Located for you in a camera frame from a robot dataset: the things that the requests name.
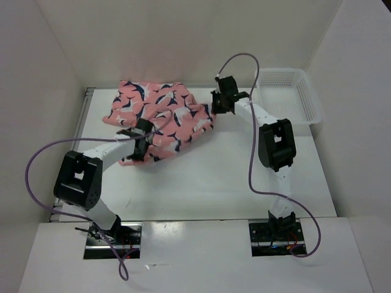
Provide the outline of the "pink shark print shorts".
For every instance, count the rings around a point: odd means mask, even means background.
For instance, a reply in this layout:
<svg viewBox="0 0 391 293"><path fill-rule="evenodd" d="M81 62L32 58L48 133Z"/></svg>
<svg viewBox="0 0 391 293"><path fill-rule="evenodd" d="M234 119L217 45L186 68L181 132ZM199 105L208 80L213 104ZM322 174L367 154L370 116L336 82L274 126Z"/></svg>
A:
<svg viewBox="0 0 391 293"><path fill-rule="evenodd" d="M167 159L184 150L214 128L216 115L208 103L199 103L184 84L120 81L110 113L103 117L109 125L129 128L145 119L160 130L140 160L132 156L119 161L122 166L141 165Z"/></svg>

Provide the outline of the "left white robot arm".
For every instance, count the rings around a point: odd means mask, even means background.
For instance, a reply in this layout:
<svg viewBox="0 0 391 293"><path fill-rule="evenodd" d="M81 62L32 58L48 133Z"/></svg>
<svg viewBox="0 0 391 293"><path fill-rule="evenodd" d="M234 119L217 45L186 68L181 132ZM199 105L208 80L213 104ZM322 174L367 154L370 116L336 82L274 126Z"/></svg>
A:
<svg viewBox="0 0 391 293"><path fill-rule="evenodd" d="M84 217L95 222L99 228L94 228L91 234L100 234L109 244L124 240L131 230L121 225L120 217L101 199L103 172L122 159L143 161L154 130L152 122L140 118L134 127L121 129L113 142L83 153L69 151L62 161L54 196L76 206Z"/></svg>

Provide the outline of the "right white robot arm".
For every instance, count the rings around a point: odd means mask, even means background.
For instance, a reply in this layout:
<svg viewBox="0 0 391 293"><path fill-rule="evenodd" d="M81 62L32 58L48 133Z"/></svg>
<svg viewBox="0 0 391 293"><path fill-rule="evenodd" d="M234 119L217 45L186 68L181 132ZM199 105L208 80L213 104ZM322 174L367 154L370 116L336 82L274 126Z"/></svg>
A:
<svg viewBox="0 0 391 293"><path fill-rule="evenodd" d="M233 76L215 77L217 88L212 92L212 113L231 112L255 126L255 148L261 164L275 176L278 197L268 211L268 233L275 240L283 239L296 221L291 196L291 166L296 157L293 127L288 119L278 119L258 104L252 104L247 92L240 92Z"/></svg>

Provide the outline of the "white plastic basket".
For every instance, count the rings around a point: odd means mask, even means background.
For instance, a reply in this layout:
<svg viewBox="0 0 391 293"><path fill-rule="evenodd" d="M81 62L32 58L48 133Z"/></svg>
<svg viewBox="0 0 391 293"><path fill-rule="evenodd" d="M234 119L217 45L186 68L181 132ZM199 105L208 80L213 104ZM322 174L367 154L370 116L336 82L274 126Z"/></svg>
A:
<svg viewBox="0 0 391 293"><path fill-rule="evenodd" d="M293 125L322 121L320 102L307 73L297 68L264 68L254 73L255 102L273 116Z"/></svg>

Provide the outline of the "aluminium table edge rail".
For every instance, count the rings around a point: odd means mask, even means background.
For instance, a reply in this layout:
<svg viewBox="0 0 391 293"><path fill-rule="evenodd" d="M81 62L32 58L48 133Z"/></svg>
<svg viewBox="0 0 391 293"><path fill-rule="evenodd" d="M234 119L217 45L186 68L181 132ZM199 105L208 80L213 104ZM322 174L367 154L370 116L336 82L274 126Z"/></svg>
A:
<svg viewBox="0 0 391 293"><path fill-rule="evenodd" d="M88 87L86 89L86 92L85 92L85 95L84 95L84 102L83 102L83 105L82 105L82 109L80 111L80 115L79 115L79 118L78 118L78 123L76 125L74 138L79 138L79 137L82 136L82 130L84 129L84 125L85 125L86 118L87 118L87 113L89 111L91 99L93 97L93 93L94 93L95 89L96 89L95 87ZM78 146L79 146L79 142L72 142L70 149L71 150L77 150ZM64 204L63 204L63 202L61 200L55 199L54 204L53 204L53 208L61 210L63 205ZM49 222L59 222L59 219L60 219L60 215L59 214L55 214L54 212L51 212L51 215L49 217Z"/></svg>

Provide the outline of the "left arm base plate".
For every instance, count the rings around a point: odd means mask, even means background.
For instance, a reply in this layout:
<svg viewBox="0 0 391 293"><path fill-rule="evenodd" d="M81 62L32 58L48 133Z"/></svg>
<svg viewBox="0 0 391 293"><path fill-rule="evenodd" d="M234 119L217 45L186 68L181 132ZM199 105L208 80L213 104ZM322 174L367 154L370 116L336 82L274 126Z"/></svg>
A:
<svg viewBox="0 0 391 293"><path fill-rule="evenodd" d="M83 259L115 259L109 244L92 225L88 229L76 228L87 234ZM141 222L122 222L125 235L114 240L107 235L117 254L123 259L139 259L141 255Z"/></svg>

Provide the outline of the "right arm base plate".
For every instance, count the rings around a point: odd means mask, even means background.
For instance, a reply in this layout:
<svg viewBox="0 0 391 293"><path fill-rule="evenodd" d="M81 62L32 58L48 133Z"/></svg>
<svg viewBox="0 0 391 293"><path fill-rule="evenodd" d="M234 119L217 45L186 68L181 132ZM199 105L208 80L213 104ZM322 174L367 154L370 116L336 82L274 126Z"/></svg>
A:
<svg viewBox="0 0 391 293"><path fill-rule="evenodd" d="M267 220L249 221L251 252L253 257L286 256L292 249L296 255L306 255L301 223L296 221L291 230L274 236Z"/></svg>

